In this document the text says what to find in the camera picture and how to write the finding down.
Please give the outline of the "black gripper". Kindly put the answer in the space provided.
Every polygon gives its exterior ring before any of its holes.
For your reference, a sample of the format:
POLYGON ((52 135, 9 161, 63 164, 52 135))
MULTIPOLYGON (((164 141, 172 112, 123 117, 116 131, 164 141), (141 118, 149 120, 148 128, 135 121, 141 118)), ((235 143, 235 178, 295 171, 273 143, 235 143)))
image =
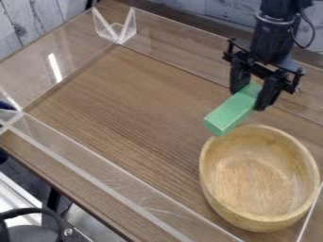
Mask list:
POLYGON ((297 14, 275 19, 259 12, 251 42, 237 38, 228 40, 223 59, 231 64, 229 92, 233 95, 249 83, 252 75, 260 78, 264 85, 253 106, 257 112, 275 103, 281 92, 295 92, 304 76, 301 67, 289 57, 299 24, 297 14))

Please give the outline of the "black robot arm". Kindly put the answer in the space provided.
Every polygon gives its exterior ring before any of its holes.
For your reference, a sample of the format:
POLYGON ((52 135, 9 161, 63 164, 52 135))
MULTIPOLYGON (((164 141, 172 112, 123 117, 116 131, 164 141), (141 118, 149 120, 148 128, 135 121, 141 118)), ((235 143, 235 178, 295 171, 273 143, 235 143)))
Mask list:
POLYGON ((312 0, 261 0, 255 14, 256 25, 249 43, 228 40, 223 59, 231 64, 229 92, 235 95, 249 83, 251 76, 264 81, 252 109, 261 112, 280 93, 293 94, 304 69, 289 56, 296 45, 307 49, 315 39, 315 27, 305 9, 312 0))

